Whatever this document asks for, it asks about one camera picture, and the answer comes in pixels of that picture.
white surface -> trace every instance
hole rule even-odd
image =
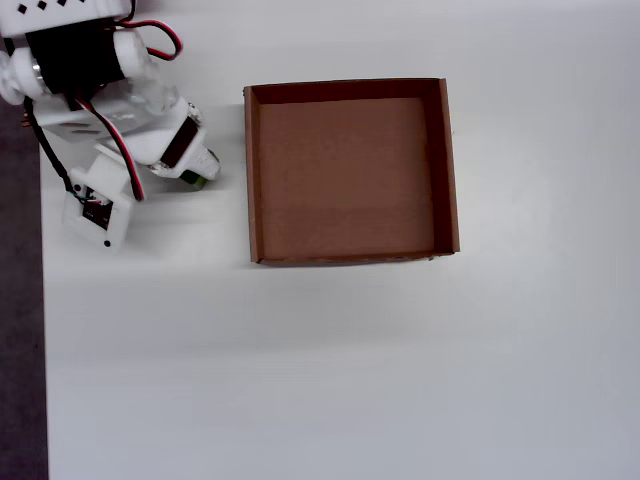
[[[155,8],[224,177],[114,258],[46,167],[53,480],[638,478],[638,6]],[[242,87],[405,76],[449,81],[462,253],[252,266]]]

